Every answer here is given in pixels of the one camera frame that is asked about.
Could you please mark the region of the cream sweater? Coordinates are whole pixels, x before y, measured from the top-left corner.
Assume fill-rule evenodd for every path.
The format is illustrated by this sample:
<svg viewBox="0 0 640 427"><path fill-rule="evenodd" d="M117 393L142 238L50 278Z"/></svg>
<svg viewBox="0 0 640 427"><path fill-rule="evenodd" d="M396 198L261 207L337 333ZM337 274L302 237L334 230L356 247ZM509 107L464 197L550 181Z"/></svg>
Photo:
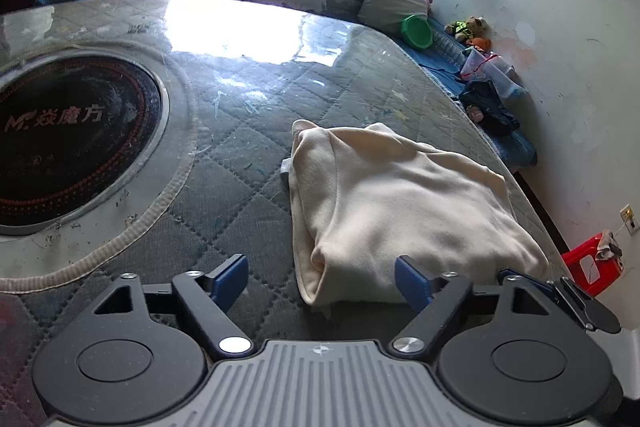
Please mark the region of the cream sweater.
<svg viewBox="0 0 640 427"><path fill-rule="evenodd" d="M504 268L550 272L547 255L516 220L503 176L385 124L295 121L288 194L297 288L311 307L399 303L400 256L480 284Z"/></svg>

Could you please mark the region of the dark clothes pile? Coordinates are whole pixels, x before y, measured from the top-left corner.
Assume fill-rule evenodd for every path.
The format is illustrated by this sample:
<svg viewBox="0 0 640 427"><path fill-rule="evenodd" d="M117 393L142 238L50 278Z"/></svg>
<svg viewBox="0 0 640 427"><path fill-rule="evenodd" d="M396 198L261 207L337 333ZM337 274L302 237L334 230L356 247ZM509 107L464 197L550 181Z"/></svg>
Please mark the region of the dark clothes pile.
<svg viewBox="0 0 640 427"><path fill-rule="evenodd" d="M470 81L459 95L466 115L490 135L508 136L520 129L520 122L503 105L491 81Z"/></svg>

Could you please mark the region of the red plastic stool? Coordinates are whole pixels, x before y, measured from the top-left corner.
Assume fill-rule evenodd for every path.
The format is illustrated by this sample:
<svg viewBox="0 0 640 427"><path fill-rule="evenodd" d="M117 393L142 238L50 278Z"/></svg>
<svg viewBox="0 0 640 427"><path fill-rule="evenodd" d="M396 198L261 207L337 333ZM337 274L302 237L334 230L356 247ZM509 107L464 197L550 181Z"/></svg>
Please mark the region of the red plastic stool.
<svg viewBox="0 0 640 427"><path fill-rule="evenodd" d="M604 230L562 254L574 282L591 297L608 289L623 274L623 251L614 233Z"/></svg>

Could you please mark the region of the quilted grey star table cover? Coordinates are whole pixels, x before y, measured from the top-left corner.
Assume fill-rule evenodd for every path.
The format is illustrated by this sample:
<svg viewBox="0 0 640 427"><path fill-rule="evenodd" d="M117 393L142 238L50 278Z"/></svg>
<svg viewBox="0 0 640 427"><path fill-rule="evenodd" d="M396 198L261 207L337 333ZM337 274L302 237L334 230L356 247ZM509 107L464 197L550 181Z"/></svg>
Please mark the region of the quilted grey star table cover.
<svg viewBox="0 0 640 427"><path fill-rule="evenodd" d="M388 344L405 303L311 309L296 283L288 175L292 126L385 124L506 180L518 223L565 271L496 148L386 35L335 18L232 0L91 0L1 20L13 69L98 54L150 72L154 138L92 202L20 233L1 225L1 421L6 426L489 426L434 359ZM212 359L172 293L235 254L248 283L228 317L254 351ZM473 284L498 324L532 286Z"/></svg>

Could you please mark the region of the clear plastic bag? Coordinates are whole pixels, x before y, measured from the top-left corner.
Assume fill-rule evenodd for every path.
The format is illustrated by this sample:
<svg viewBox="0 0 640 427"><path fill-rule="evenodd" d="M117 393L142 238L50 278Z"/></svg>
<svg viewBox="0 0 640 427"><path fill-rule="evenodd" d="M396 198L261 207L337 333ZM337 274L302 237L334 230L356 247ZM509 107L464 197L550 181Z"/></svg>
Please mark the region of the clear plastic bag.
<svg viewBox="0 0 640 427"><path fill-rule="evenodd" d="M463 82L491 81L503 102L528 95L528 91L516 81L514 67L503 61L500 55L480 53L475 48L465 49L464 55L465 61L460 70Z"/></svg>

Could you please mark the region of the plush toy bear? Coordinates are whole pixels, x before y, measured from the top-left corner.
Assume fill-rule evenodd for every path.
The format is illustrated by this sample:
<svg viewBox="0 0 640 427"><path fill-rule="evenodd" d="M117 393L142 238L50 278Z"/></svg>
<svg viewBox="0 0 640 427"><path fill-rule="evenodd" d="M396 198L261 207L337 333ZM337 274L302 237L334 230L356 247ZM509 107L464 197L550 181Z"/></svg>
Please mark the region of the plush toy bear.
<svg viewBox="0 0 640 427"><path fill-rule="evenodd" d="M488 23L483 17L470 16L467 20L456 20L445 26L445 32L458 43L480 52L489 52L491 41L487 38Z"/></svg>

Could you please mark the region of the green plastic bowl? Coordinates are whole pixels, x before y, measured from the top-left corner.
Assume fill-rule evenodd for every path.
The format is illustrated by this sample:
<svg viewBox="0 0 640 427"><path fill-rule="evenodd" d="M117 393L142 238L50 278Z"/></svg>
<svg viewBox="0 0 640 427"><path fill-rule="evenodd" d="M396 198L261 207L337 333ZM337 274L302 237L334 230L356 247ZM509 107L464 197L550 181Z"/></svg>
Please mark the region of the green plastic bowl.
<svg viewBox="0 0 640 427"><path fill-rule="evenodd" d="M409 15L400 23L400 35L405 44L425 50L433 44L433 29L425 15Z"/></svg>

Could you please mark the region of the grey pillow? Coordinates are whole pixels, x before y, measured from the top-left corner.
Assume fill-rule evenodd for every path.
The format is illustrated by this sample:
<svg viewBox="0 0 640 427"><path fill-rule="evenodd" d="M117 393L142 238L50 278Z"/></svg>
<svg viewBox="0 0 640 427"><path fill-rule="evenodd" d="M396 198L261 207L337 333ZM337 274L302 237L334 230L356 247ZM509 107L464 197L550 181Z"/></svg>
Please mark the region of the grey pillow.
<svg viewBox="0 0 640 427"><path fill-rule="evenodd" d="M427 0L363 0L357 18L363 25L399 35L401 23L411 15L428 17Z"/></svg>

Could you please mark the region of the wall power socket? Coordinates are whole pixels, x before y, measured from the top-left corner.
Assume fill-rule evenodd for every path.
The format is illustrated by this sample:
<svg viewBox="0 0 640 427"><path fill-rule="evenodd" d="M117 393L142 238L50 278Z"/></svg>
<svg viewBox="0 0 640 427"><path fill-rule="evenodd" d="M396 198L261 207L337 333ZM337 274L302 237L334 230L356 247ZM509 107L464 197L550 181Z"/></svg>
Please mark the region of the wall power socket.
<svg viewBox="0 0 640 427"><path fill-rule="evenodd" d="M627 204L620 210L620 219L622 219L623 225L630 235L634 235L639 231L639 221L631 205Z"/></svg>

